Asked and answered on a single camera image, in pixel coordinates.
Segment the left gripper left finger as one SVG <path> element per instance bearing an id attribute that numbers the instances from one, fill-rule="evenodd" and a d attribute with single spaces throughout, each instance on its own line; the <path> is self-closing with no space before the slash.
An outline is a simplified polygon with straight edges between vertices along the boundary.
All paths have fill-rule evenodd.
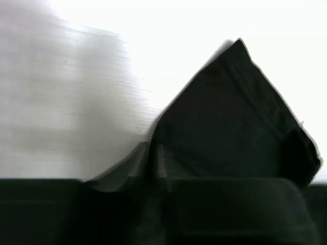
<path id="1" fill-rule="evenodd" d="M 94 244 L 133 244 L 148 144 L 141 142 L 119 163 L 87 182 L 87 213 Z"/>

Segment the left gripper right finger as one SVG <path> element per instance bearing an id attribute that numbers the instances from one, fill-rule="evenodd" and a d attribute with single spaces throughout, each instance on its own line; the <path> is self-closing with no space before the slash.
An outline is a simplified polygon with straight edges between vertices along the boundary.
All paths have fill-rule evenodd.
<path id="1" fill-rule="evenodd" d="M 154 149 L 166 244 L 320 244 L 300 191 L 280 178 L 186 176 Z"/>

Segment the black t shirt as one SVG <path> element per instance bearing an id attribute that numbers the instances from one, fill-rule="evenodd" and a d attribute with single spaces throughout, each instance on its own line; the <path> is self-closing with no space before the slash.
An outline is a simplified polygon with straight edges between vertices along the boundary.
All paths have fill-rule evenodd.
<path id="1" fill-rule="evenodd" d="M 241 39 L 166 109 L 150 148 L 197 176 L 284 178 L 306 187 L 321 167 L 314 143 Z"/>

